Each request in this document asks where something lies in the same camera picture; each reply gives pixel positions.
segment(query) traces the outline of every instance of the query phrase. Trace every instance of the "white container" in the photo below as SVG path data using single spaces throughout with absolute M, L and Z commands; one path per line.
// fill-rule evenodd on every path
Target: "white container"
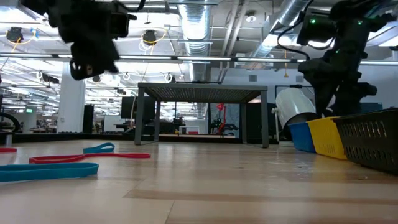
M 308 115 L 310 117 L 316 117 L 316 109 L 310 99 L 308 99 L 304 93 L 298 88 L 287 88 L 282 90 L 275 100 L 276 107 L 278 110 L 278 118 L 282 128 L 286 128 L 285 125 L 292 124 L 289 122 L 293 120 L 293 123 L 307 121 Z

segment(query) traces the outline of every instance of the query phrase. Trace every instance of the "table leg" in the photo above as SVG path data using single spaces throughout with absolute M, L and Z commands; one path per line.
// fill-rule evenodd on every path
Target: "table leg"
M 269 147 L 269 134 L 268 134 L 268 102 L 267 92 L 261 91 L 261 136 L 262 147 Z
M 137 114 L 136 114 L 136 136 L 134 138 L 134 144 L 137 146 L 141 145 L 142 138 L 142 119 L 144 118 L 144 92 L 145 88 L 138 88 L 137 103 Z
M 159 133 L 160 133 L 160 104 L 161 101 L 156 101 L 156 117 L 155 117 L 155 142 L 159 141 Z
M 241 119 L 242 119 L 242 142 L 243 144 L 248 143 L 248 131 L 246 124 L 246 104 L 241 103 Z

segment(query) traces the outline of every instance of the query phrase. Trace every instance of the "computer screen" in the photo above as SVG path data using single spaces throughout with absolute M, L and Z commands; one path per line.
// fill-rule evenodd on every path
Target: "computer screen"
M 134 101 L 133 96 L 125 96 L 122 97 L 122 108 L 120 112 L 120 116 L 122 119 L 130 119 L 131 118 L 131 109 L 132 102 Z M 136 118 L 137 114 L 137 104 L 138 98 L 134 103 L 133 115 L 132 118 Z M 144 121 L 155 119 L 155 104 L 156 101 L 150 96 L 144 97 Z

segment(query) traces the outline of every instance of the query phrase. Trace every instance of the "red resistance band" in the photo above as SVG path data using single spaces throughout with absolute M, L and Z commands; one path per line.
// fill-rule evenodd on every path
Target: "red resistance band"
M 0 153 L 2 153 L 2 152 L 5 152 L 5 153 L 7 153 L 7 152 L 17 152 L 17 149 L 16 148 L 0 148 Z
M 77 162 L 89 157 L 123 157 L 130 159 L 148 159 L 148 153 L 90 153 L 83 155 L 70 155 L 70 156 L 39 156 L 29 158 L 30 164 L 49 164 L 49 163 L 64 163 L 64 162 Z

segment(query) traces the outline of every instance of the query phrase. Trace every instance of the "white column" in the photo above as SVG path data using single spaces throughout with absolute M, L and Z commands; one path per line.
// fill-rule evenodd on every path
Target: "white column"
M 31 133 L 30 129 L 36 127 L 37 120 L 37 107 L 27 106 L 26 112 L 23 114 L 23 120 L 20 122 L 24 122 L 24 128 L 22 129 L 23 133 Z
M 85 109 L 86 83 L 76 81 L 70 76 L 69 63 L 63 64 L 60 107 L 58 111 L 57 132 L 82 132 Z

